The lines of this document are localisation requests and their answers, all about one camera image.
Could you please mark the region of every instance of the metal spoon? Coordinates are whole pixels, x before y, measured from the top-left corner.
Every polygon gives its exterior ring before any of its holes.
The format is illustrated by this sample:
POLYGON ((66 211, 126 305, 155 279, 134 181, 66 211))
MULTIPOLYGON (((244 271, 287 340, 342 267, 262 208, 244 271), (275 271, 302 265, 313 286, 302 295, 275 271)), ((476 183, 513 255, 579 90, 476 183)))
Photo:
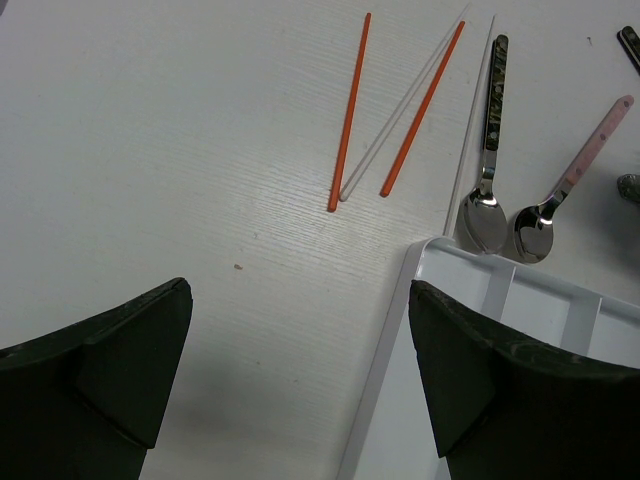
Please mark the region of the metal spoon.
POLYGON ((564 172, 553 193, 544 202, 520 211, 514 224, 514 242, 523 262, 537 263, 549 254, 553 245, 553 213, 582 178, 631 105, 631 95, 619 98, 564 172))
POLYGON ((478 185, 465 198, 462 206, 469 236, 478 248, 486 253, 499 252, 507 240, 508 233, 507 218, 493 194, 508 47, 509 39, 505 35, 498 35, 493 42, 489 65, 482 174, 478 185))

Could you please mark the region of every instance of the handle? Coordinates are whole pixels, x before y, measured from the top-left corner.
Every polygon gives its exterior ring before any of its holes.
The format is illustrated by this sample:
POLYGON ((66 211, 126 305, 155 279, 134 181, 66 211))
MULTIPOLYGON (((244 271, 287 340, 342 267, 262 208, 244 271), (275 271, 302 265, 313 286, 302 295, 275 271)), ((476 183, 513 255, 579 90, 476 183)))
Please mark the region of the handle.
POLYGON ((618 32, 618 40, 627 52, 629 59, 640 73, 640 38, 631 27, 624 27, 618 32))
POLYGON ((491 49, 483 145, 485 150, 494 152, 498 150, 498 144, 500 143, 500 119, 502 117, 502 99, 504 96, 504 80, 507 73, 508 49, 509 39, 507 36, 498 35, 491 49))
POLYGON ((576 158, 569 165, 569 168, 565 170, 560 178, 560 182, 558 182, 553 193, 545 202, 546 206, 551 208, 551 212, 569 195, 571 189, 591 166, 591 163, 595 160, 598 153, 600 153, 604 144, 607 143, 611 134, 618 125, 620 125, 620 122, 631 108, 631 105, 633 105, 633 102, 633 97, 626 95, 619 98, 616 103, 613 104, 609 113, 607 113, 600 122, 600 125, 598 125, 598 128, 591 134, 587 143, 584 144, 584 147, 582 147, 576 158))

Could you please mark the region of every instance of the tray divider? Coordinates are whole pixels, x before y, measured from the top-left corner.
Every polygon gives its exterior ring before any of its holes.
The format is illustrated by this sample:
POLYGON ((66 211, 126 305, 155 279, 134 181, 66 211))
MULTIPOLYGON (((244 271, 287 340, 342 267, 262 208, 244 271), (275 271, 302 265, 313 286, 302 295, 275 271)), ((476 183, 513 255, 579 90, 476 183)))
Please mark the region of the tray divider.
POLYGON ((589 353, 591 337, 601 305, 602 297, 586 290, 571 299, 560 348, 582 356, 589 353))
POLYGON ((492 318, 496 322, 502 321, 502 312, 507 302, 509 288, 513 282, 516 267, 509 264, 496 265, 491 272, 487 294, 480 309, 484 316, 492 318))

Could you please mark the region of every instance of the pink spoon handle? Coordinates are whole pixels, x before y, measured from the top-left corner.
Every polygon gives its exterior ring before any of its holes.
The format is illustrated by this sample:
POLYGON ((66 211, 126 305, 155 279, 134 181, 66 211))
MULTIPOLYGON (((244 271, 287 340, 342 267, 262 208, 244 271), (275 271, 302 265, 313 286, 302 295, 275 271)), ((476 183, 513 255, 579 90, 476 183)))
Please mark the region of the pink spoon handle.
POLYGON ((598 128, 591 134, 587 143, 585 143, 582 150, 580 150, 580 153, 578 153, 573 162, 571 162, 571 165, 569 165, 569 168, 567 168, 562 177, 563 181, 566 181, 572 187, 578 183, 578 180, 582 178, 584 172, 591 166, 591 163, 598 153, 600 153, 604 144, 607 143, 611 134, 618 125, 620 125, 629 108, 633 105, 633 101, 631 95, 626 95, 619 98, 616 103, 613 104, 609 113, 602 119, 598 128))

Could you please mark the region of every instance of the white tray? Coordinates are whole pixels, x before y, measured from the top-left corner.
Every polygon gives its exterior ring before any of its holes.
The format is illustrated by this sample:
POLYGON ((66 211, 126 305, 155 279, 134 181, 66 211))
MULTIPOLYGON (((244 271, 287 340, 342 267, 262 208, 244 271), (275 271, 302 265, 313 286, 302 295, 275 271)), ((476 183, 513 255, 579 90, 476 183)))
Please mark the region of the white tray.
POLYGON ((573 353, 640 368, 640 308, 449 238, 407 252, 338 480, 447 480, 438 459, 408 317, 412 279, 467 307, 573 353))

